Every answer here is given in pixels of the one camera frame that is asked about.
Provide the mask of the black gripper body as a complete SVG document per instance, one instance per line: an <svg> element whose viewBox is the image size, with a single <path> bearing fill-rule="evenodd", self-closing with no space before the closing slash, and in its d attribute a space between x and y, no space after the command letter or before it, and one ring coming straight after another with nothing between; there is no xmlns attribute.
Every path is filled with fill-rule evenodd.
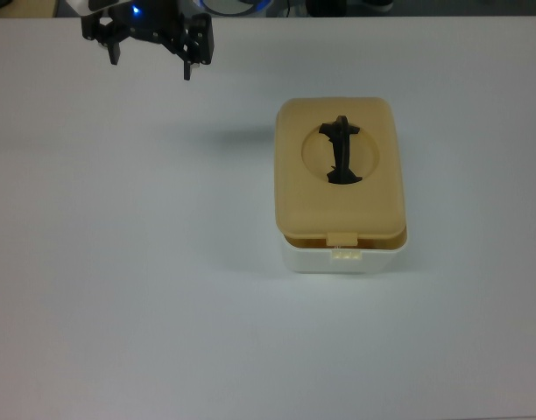
<svg viewBox="0 0 536 420"><path fill-rule="evenodd" d="M160 37L177 39L184 31L180 2L175 0L128 1L117 6L117 22L128 34L150 42Z"/></svg>

